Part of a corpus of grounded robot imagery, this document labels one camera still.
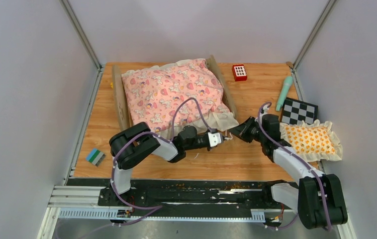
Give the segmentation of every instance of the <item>green striped eraser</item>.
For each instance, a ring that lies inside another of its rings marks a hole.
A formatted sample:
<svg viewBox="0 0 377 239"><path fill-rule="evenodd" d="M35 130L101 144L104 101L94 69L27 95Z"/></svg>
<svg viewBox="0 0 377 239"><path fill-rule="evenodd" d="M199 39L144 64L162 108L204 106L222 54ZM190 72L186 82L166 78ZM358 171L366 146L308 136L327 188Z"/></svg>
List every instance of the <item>green striped eraser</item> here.
<svg viewBox="0 0 377 239"><path fill-rule="evenodd" d="M92 152L86 157L86 161L97 167L104 158L105 154L94 148Z"/></svg>

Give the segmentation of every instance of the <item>orange patterned pillow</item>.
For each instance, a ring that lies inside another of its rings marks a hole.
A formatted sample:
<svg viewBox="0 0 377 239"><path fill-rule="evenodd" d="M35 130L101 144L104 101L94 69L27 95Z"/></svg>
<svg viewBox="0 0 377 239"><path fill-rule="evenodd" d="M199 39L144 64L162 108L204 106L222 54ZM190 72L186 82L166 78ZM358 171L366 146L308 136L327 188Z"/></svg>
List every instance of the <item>orange patterned pillow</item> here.
<svg viewBox="0 0 377 239"><path fill-rule="evenodd" d="M281 138L289 142L296 153L307 162L326 159L338 161L342 158L342 146L334 132L331 132L332 123L323 124L316 120L308 125L280 124Z"/></svg>

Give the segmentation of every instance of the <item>red box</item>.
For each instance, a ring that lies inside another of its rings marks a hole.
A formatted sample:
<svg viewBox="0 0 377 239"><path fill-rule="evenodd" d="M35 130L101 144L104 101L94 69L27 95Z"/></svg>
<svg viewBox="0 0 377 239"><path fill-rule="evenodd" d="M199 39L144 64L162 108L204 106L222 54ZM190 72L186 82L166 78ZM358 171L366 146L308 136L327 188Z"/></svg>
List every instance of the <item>red box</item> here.
<svg viewBox="0 0 377 239"><path fill-rule="evenodd" d="M244 65L233 65L232 74L234 75L235 81L245 81L247 80L247 72Z"/></svg>

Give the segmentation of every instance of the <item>wooden table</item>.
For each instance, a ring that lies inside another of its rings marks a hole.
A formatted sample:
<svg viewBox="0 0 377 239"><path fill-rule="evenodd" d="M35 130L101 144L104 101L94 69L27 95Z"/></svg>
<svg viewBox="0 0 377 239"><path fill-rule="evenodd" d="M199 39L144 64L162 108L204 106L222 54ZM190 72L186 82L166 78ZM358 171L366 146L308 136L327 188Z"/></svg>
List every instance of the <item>wooden table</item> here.
<svg viewBox="0 0 377 239"><path fill-rule="evenodd" d="M110 85L113 64L115 63L108 63L105 67L74 177L111 177L112 157L108 141L120 132ZM166 63L116 64L122 72L126 72ZM244 82L234 81L231 71L233 63L218 65L234 98L238 122L244 122L249 116L257 116L260 105L266 101L273 102L270 113L280 115L275 112L276 101L285 77L291 75L286 64L244 64L248 74L248 79ZM297 99L294 86L288 97ZM93 148L107 155L99 167L86 161L86 156ZM282 168L263 155L258 142L245 143L235 137L211 152L206 149L187 151L186 158L175 164L151 155L134 168L132 176L150 179L292 181Z"/></svg>

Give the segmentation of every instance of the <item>teal cylindrical object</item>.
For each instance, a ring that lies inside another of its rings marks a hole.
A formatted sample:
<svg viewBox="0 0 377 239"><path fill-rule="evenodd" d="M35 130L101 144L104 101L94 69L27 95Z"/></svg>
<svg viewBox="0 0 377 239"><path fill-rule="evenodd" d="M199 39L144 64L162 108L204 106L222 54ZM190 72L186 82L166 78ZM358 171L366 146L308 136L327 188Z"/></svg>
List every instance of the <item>teal cylindrical object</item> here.
<svg viewBox="0 0 377 239"><path fill-rule="evenodd" d="M281 94L280 94L280 97L278 98L277 107L276 107L277 111L281 110L281 107L283 105L283 102L286 99L286 95L288 94L288 91L291 85L292 85L292 76L287 76L285 80L283 81Z"/></svg>

